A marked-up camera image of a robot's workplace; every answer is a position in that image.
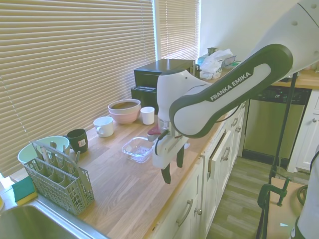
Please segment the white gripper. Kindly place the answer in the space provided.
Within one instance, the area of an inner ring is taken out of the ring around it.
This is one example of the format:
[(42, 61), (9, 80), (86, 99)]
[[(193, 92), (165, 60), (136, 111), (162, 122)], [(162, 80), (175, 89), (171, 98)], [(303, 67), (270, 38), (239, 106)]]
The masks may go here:
[(184, 159), (185, 144), (189, 138), (178, 135), (172, 136), (166, 129), (157, 139), (153, 150), (153, 166), (164, 168), (161, 170), (162, 177), (166, 184), (171, 183), (170, 163), (176, 158), (178, 168), (182, 168)]

